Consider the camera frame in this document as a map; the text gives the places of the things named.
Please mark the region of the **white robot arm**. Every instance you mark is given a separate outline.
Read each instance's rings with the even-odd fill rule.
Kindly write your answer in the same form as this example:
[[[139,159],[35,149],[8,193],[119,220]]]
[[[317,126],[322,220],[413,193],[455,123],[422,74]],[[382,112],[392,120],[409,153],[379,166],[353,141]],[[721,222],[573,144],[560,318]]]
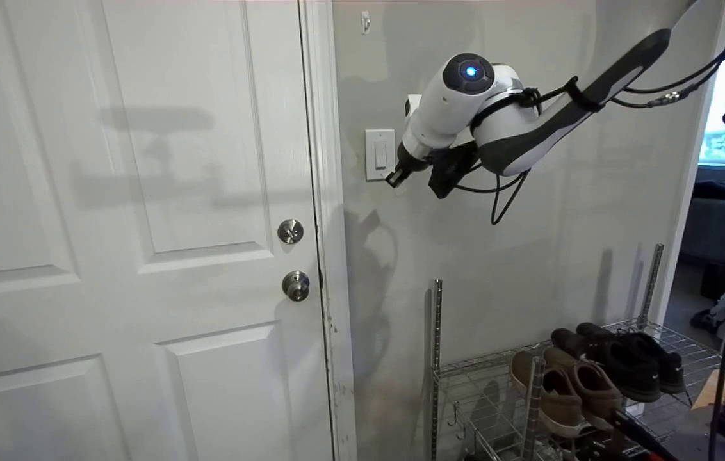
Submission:
[[[387,184],[400,187],[458,150],[497,176],[528,172],[665,53],[673,25],[695,2],[602,0],[592,63],[550,89],[550,104],[509,63],[473,50],[447,56],[406,112]]]

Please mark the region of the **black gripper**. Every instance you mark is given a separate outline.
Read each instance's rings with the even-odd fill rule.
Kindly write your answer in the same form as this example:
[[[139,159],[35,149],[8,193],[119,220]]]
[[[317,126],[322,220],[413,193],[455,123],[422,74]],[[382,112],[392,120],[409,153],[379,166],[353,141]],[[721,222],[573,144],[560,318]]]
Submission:
[[[473,168],[477,144],[458,144],[454,149],[432,150],[428,159],[414,159],[405,147],[396,149],[396,166],[387,173],[388,187],[400,187],[413,172],[431,172],[428,187],[437,200]]]

